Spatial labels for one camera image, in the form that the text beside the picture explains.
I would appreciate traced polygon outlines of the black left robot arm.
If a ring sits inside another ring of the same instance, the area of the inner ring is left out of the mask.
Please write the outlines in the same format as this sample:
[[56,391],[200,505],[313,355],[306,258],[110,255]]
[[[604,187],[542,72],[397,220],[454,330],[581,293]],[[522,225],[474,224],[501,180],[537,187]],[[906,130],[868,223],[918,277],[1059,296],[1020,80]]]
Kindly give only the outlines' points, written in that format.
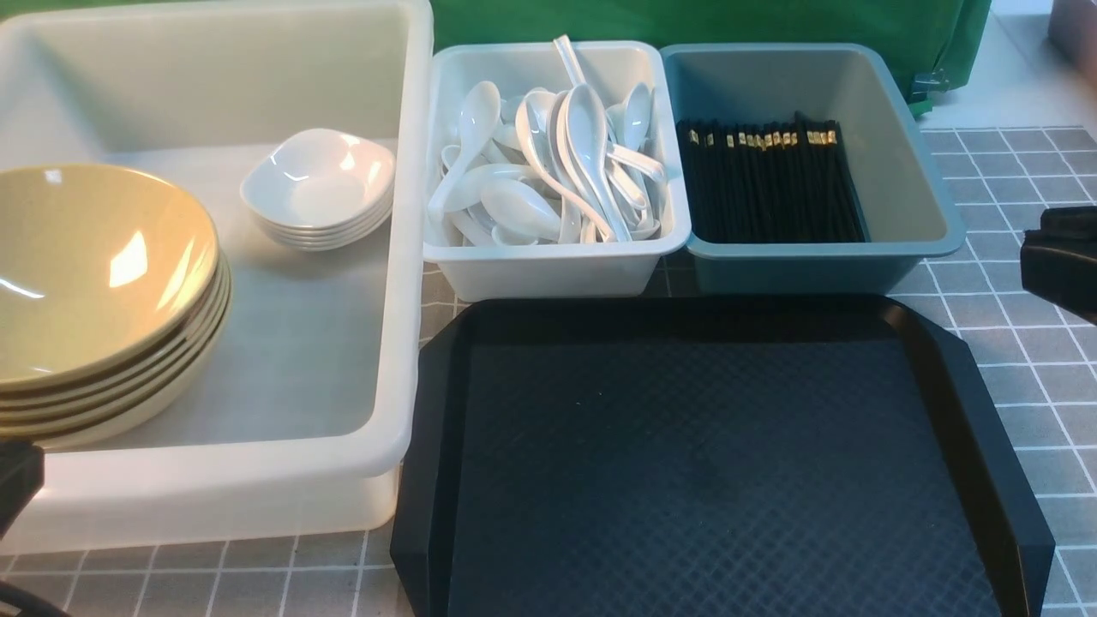
[[[1,535],[5,535],[45,483],[45,453],[30,441],[1,442]],[[52,602],[29,590],[1,582],[3,616],[67,616]]]

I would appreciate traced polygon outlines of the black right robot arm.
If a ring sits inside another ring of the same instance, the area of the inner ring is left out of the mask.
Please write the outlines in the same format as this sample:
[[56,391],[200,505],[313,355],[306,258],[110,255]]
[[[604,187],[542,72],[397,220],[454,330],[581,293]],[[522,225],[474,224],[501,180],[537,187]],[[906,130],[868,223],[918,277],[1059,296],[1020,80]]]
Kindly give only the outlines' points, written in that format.
[[1096,324],[1096,207],[1047,207],[1020,247],[1022,288]]

